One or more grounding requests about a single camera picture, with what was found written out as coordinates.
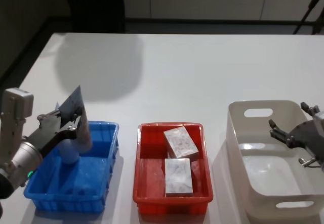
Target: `white plastic basket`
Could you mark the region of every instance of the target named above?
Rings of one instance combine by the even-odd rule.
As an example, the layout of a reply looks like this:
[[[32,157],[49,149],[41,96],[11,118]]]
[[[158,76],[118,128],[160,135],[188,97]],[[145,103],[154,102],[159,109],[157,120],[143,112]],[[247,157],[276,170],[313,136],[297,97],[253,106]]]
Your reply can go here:
[[[272,114],[246,117],[251,109],[268,109]],[[272,138],[269,119],[286,132],[307,120],[291,101],[234,102],[228,107],[230,173],[247,214],[257,219],[318,214],[324,207],[324,173],[298,162],[311,157],[305,149],[290,149]]]

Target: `white patterned box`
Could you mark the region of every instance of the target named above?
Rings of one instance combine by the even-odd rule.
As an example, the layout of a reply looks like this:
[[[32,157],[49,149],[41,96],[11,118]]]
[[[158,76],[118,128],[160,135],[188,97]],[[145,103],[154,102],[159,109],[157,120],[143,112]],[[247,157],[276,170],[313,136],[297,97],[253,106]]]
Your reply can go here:
[[[192,179],[190,159],[165,159],[166,196],[190,196]]]
[[[184,126],[164,131],[171,158],[190,158],[195,161],[199,151]]]

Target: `white table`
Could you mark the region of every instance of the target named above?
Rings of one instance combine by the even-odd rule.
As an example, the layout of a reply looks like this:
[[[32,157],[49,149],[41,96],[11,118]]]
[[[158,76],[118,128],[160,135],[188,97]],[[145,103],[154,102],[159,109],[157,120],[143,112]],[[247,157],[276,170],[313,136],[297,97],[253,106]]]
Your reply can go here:
[[[99,216],[39,212],[19,188],[2,201],[0,223],[145,223],[132,200],[137,127],[155,121],[204,125],[217,175],[204,223],[248,223],[214,161],[224,156],[227,107],[288,99],[323,108],[323,60],[322,36],[54,34],[21,85],[34,94],[24,134],[81,84],[88,118],[120,124],[107,206]]]

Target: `basket handle hole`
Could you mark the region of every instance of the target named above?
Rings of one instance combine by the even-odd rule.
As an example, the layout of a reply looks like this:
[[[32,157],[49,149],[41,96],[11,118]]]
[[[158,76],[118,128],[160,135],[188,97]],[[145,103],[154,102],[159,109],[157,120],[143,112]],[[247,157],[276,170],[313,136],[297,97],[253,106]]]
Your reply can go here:
[[[314,204],[314,201],[292,201],[292,202],[280,202],[275,205],[278,209],[284,208],[305,208]]]
[[[247,118],[251,117],[269,117],[272,115],[272,109],[247,109],[244,112],[244,116]]]

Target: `black pole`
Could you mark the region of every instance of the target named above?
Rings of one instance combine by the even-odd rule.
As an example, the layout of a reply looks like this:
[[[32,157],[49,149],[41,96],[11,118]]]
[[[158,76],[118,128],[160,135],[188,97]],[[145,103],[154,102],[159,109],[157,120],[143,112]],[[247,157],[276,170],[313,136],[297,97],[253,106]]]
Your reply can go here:
[[[302,18],[302,20],[300,21],[300,23],[298,24],[297,28],[295,29],[293,34],[296,34],[300,27],[304,24],[306,18],[308,17],[308,15],[310,14],[310,12],[313,10],[313,8],[317,5],[317,3],[319,2],[319,0],[311,0],[309,5],[308,5],[308,10],[305,13],[304,17]]]

